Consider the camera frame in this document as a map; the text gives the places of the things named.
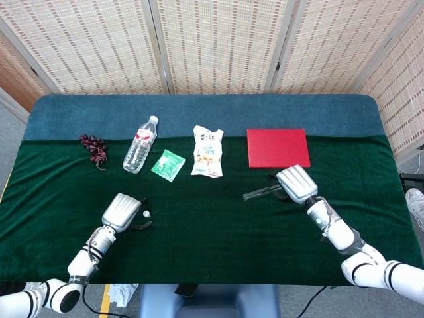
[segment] chair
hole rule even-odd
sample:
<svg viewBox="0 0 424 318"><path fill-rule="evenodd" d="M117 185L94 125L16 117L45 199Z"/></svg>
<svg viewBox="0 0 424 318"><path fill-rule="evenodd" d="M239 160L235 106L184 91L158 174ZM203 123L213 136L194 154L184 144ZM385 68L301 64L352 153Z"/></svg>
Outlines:
<svg viewBox="0 0 424 318"><path fill-rule="evenodd" d="M280 318L275 285L199 284L192 298L178 284L143 284L139 318Z"/></svg>

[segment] green felt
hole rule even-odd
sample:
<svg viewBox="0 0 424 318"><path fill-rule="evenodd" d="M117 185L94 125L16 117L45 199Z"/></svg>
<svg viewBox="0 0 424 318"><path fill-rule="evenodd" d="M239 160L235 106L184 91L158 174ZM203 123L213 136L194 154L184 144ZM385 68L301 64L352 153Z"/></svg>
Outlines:
<svg viewBox="0 0 424 318"><path fill-rule="evenodd" d="M319 194L386 259L422 266L386 137L307 141ZM153 225L117 234L92 282L323 285L340 268L344 257L320 242L302 206L273 195L242 200L278 171L249 169L245 138L223 139L217 179L190 175L192 138L158 139L141 172L130 174L121 166L130 143L107 142L110 161L100 171L79 142L23 142L0 204L0 280L67 280L118 192L147 197ZM187 159L172 183L150 171L164 149Z"/></svg>

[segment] water bottle cap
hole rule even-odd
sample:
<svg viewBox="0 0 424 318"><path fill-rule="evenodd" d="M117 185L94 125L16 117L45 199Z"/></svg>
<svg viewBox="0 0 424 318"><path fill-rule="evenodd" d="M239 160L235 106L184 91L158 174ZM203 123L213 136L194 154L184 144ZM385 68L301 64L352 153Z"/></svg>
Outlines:
<svg viewBox="0 0 424 318"><path fill-rule="evenodd" d="M150 116L148 121L150 121L151 123L157 124L159 119L156 116Z"/></svg>

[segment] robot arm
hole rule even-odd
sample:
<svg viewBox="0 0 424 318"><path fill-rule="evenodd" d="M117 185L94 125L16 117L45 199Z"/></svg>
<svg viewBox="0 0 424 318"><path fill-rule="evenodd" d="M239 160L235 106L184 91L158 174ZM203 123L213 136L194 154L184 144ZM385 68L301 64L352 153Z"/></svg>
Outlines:
<svg viewBox="0 0 424 318"><path fill-rule="evenodd" d="M341 264L350 283L393 290L424 305L424 270L393 260L386 262L323 197L317 196L317 185L301 166L279 172L277 179L293 201L307 207L307 214L338 252L350 256Z"/></svg>
<svg viewBox="0 0 424 318"><path fill-rule="evenodd" d="M118 193L103 214L103 226L93 232L68 266L68 283L52 279L33 290L0 297L2 317L34 318L43 307L58 313L71 311L91 275L98 269L97 265L115 241L115 233L128 228L140 206L140 201Z"/></svg>

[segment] red book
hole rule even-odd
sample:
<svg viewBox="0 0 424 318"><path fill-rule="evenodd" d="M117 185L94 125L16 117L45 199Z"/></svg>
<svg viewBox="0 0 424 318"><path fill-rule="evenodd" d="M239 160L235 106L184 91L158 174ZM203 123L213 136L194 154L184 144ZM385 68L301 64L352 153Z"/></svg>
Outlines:
<svg viewBox="0 0 424 318"><path fill-rule="evenodd" d="M248 129L249 168L311 166L305 129Z"/></svg>

